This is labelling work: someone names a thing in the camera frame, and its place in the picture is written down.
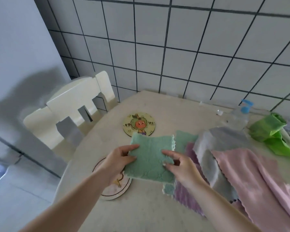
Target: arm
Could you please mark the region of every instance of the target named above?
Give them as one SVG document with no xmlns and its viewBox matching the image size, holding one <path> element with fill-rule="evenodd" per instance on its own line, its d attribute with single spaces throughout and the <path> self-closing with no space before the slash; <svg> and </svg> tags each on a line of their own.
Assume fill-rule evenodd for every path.
<svg viewBox="0 0 290 232">
<path fill-rule="evenodd" d="M 168 150 L 163 150 L 162 153 L 174 159 L 178 166 L 166 163 L 165 167 L 194 196 L 218 232 L 261 232 L 256 225 L 204 181 L 189 157 Z"/>
<path fill-rule="evenodd" d="M 126 164 L 135 160 L 134 156 L 127 156 L 128 152 L 138 147 L 127 145 L 116 148 L 94 173 L 19 232 L 77 232 L 104 188 L 116 179 Z"/>
</svg>

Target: green plastic bag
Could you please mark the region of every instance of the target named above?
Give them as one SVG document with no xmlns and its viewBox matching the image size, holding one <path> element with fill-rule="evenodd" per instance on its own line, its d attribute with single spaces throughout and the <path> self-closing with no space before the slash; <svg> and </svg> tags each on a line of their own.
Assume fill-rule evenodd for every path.
<svg viewBox="0 0 290 232">
<path fill-rule="evenodd" d="M 250 136 L 278 156 L 290 157 L 290 147 L 282 140 L 280 130 L 286 125 L 281 115 L 272 113 L 249 127 Z"/>
</svg>

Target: table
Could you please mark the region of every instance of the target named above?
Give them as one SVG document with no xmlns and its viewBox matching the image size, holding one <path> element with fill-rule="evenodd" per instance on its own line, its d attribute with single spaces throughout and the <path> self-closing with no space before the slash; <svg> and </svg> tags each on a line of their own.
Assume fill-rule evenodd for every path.
<svg viewBox="0 0 290 232">
<path fill-rule="evenodd" d="M 198 102 L 148 91 L 137 93 L 102 117 L 83 139 L 62 176 L 54 202 L 90 175 L 95 164 L 114 148 L 130 144 L 131 137 L 124 133 L 122 122 L 134 112 L 146 112 L 155 118 L 152 137 L 174 135 L 176 130 L 197 134 L 215 127 L 219 120 L 214 106 L 200 106 Z M 252 142 L 264 155 L 279 160 L 282 175 L 290 183 L 290 160 L 276 157 L 263 144 Z M 215 230 L 208 220 L 163 195 L 161 183 L 133 179 L 129 189 L 119 198 L 98 200 L 79 231 Z"/>
</svg>

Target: round coaster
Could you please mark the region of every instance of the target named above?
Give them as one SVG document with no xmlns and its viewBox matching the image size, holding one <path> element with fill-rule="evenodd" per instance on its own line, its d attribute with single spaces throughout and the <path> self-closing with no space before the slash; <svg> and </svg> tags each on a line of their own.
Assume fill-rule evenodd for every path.
<svg viewBox="0 0 290 232">
<path fill-rule="evenodd" d="M 126 134 L 132 137 L 133 133 L 140 133 L 146 136 L 151 135 L 156 127 L 153 117 L 144 112 L 128 115 L 123 122 L 123 129 Z"/>
<path fill-rule="evenodd" d="M 94 167 L 93 171 L 95 169 L 97 169 L 105 160 L 105 158 L 103 158 L 102 160 L 100 160 L 96 166 Z M 123 173 L 118 174 L 116 176 L 116 180 L 113 181 L 113 183 L 106 187 L 104 189 L 104 191 L 102 192 L 100 199 L 104 199 L 104 200 L 112 200 L 112 199 L 116 199 L 119 196 L 121 196 L 123 193 L 125 193 L 125 191 L 128 189 L 128 187 L 131 184 L 132 179 L 126 177 Z"/>
</svg>

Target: forearm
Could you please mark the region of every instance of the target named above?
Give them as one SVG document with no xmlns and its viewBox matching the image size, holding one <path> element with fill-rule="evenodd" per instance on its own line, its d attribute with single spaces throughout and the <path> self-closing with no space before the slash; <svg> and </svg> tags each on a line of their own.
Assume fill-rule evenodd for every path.
<svg viewBox="0 0 290 232">
<path fill-rule="evenodd" d="M 218 232 L 261 232 L 208 184 L 195 183 L 189 191 Z"/>
<path fill-rule="evenodd" d="M 106 186 L 103 170 L 90 175 L 19 232 L 78 231 Z"/>
</svg>

